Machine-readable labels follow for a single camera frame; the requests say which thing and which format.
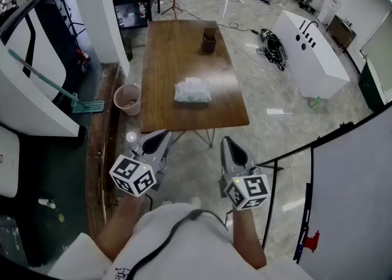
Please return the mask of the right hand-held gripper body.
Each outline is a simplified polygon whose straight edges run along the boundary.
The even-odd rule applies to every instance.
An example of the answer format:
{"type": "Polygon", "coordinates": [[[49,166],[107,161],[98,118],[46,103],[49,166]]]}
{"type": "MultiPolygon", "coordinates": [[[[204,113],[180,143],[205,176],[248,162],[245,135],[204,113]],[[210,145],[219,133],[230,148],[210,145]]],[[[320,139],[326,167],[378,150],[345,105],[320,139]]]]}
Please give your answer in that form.
{"type": "Polygon", "coordinates": [[[259,166],[228,170],[222,167],[221,174],[220,196],[237,211],[258,208],[271,197],[268,177],[259,166]]]}

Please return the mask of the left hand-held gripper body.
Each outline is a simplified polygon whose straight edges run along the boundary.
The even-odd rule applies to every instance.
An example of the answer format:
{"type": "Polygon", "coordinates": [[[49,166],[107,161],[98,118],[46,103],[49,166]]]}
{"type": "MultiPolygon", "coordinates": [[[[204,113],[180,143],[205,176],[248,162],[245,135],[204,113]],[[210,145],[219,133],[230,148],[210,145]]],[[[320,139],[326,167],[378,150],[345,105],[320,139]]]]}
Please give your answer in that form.
{"type": "Polygon", "coordinates": [[[109,174],[118,189],[141,197],[151,189],[158,191],[165,176],[166,155],[167,150],[162,158],[149,157],[143,151],[122,151],[109,174]]]}

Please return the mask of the white tissue pack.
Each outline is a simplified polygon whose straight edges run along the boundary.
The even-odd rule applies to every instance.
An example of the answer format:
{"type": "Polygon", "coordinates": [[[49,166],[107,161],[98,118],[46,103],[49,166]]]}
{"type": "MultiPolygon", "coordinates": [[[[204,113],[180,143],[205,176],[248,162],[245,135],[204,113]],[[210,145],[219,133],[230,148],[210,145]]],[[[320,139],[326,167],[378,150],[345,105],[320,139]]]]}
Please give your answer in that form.
{"type": "Polygon", "coordinates": [[[209,82],[197,77],[187,77],[175,85],[175,101],[209,103],[212,101],[209,82]]]}

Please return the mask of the person's right forearm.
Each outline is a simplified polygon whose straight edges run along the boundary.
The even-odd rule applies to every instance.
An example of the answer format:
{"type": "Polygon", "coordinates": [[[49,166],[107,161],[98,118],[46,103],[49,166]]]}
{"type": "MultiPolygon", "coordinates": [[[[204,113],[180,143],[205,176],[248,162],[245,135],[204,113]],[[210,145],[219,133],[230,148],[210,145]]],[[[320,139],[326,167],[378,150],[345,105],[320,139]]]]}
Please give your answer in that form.
{"type": "Polygon", "coordinates": [[[251,210],[233,210],[233,247],[256,270],[267,265],[251,210]]]}

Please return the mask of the person's left forearm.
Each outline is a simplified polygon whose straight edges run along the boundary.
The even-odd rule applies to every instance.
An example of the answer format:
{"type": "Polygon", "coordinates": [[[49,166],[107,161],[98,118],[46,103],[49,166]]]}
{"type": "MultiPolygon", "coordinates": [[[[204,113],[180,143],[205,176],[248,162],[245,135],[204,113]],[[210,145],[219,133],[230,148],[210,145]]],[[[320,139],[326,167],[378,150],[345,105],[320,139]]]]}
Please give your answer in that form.
{"type": "Polygon", "coordinates": [[[125,195],[110,220],[94,238],[97,247],[111,262],[115,261],[130,240],[144,200],[144,197],[125,195]]]}

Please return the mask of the pink mesh wastebasket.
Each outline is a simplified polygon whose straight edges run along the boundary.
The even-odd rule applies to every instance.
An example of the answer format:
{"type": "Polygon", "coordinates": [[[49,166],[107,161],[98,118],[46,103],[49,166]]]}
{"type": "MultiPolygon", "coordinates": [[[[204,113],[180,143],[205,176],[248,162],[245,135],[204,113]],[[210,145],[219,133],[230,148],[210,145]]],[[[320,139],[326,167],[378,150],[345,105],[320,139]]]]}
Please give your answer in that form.
{"type": "Polygon", "coordinates": [[[141,90],[136,85],[122,85],[114,93],[114,104],[128,116],[137,116],[141,109],[141,90]]]}

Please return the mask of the teal flat mop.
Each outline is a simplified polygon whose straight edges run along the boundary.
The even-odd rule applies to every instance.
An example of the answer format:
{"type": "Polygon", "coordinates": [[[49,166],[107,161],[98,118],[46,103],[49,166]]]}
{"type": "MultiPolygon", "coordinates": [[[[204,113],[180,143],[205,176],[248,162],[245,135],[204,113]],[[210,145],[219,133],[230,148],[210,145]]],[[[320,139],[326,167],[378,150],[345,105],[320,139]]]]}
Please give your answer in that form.
{"type": "Polygon", "coordinates": [[[95,101],[84,101],[82,102],[77,93],[69,93],[65,89],[61,88],[55,82],[51,81],[49,78],[42,75],[40,72],[35,70],[30,64],[28,64],[25,60],[23,60],[16,52],[11,49],[8,49],[9,54],[19,61],[24,67],[30,70],[34,75],[36,75],[39,79],[44,81],[46,84],[50,85],[52,88],[59,91],[62,95],[68,97],[71,100],[71,107],[73,114],[82,114],[82,113],[102,113],[104,110],[105,102],[103,100],[95,100],[95,101]]]}

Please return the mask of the person's white shirt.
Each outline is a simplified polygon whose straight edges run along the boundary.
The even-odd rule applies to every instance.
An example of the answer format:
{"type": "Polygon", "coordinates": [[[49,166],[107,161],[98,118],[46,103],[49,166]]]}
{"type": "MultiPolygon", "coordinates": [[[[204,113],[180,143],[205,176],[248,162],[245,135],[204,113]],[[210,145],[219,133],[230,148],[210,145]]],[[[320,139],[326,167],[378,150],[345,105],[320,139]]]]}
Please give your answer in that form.
{"type": "Polygon", "coordinates": [[[175,224],[194,209],[188,203],[174,203],[142,216],[113,262],[82,233],[48,275],[60,280],[312,280],[288,260],[253,268],[235,250],[223,224],[207,213],[180,224],[163,250],[131,274],[136,264],[162,245],[175,224]]]}

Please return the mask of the brown leather holder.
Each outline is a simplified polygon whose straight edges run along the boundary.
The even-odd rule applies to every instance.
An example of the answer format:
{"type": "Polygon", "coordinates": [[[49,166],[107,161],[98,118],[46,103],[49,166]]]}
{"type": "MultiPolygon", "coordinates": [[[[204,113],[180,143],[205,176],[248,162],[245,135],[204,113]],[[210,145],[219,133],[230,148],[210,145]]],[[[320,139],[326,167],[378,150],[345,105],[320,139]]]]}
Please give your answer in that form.
{"type": "Polygon", "coordinates": [[[205,28],[203,31],[202,50],[213,53],[216,48],[216,28],[205,28]]]}

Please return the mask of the white cabinet with holes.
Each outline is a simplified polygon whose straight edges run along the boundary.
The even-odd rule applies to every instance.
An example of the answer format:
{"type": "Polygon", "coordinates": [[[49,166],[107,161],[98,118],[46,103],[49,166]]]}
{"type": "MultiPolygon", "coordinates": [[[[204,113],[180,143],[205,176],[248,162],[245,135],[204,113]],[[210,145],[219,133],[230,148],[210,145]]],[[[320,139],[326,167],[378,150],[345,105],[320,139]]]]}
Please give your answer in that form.
{"type": "Polygon", "coordinates": [[[273,27],[303,97],[329,99],[350,82],[331,45],[310,21],[283,10],[273,27]]]}

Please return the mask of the white black curved kiosk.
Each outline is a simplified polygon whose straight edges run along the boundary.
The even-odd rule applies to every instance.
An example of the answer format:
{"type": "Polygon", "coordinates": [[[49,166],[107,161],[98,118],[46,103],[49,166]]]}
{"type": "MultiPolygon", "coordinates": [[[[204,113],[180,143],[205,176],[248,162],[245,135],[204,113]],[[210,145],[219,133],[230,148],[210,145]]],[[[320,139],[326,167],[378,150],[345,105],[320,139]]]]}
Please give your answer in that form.
{"type": "Polygon", "coordinates": [[[81,50],[55,0],[30,0],[0,26],[0,123],[34,136],[77,137],[71,100],[13,58],[21,59],[69,93],[83,79],[81,50]]]}

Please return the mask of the white rounded seat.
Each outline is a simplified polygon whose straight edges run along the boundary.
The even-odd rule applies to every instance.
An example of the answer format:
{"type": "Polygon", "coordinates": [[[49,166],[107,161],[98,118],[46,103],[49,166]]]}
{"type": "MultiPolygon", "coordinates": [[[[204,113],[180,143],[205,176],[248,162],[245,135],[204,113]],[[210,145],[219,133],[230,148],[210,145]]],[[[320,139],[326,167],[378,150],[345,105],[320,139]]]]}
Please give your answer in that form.
{"type": "Polygon", "coordinates": [[[0,195],[14,198],[18,190],[20,142],[16,134],[0,126],[0,195]]]}

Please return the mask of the dark green cabinet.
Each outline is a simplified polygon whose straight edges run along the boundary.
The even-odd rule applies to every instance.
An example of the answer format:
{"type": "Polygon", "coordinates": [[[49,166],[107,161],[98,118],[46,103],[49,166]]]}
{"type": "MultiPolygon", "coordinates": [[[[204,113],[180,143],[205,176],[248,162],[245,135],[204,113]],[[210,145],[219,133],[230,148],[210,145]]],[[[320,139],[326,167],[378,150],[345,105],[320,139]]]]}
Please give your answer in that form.
{"type": "Polygon", "coordinates": [[[370,59],[366,60],[358,85],[371,112],[377,112],[392,102],[392,88],[387,92],[384,91],[382,82],[370,59]]]}

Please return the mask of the black wrapped box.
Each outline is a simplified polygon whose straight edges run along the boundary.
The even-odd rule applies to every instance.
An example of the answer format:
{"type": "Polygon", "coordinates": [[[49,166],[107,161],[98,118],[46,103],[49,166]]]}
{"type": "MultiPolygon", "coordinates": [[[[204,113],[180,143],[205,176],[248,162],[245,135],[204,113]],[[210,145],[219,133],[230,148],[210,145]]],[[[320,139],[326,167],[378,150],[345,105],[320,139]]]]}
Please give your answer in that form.
{"type": "Polygon", "coordinates": [[[23,267],[29,263],[14,218],[0,215],[0,254],[23,267]]]}

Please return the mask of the brown cabinet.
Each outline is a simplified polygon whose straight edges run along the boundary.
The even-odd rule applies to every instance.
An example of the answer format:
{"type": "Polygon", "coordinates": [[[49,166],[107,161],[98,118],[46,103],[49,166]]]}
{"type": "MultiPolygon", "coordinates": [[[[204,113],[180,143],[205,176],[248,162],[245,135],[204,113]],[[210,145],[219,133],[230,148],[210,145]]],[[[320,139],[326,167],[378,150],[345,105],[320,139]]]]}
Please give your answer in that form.
{"type": "Polygon", "coordinates": [[[337,42],[347,49],[356,38],[356,32],[339,16],[335,15],[326,29],[337,42]]]}

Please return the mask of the white panel with black frame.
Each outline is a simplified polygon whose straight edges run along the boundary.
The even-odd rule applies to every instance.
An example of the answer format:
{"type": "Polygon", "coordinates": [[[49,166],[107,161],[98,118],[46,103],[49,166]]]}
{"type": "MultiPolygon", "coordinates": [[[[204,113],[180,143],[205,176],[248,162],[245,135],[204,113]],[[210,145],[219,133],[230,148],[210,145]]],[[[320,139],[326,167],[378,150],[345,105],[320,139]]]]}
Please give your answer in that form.
{"type": "Polygon", "coordinates": [[[392,104],[311,152],[294,261],[314,280],[392,280],[392,104]]]}

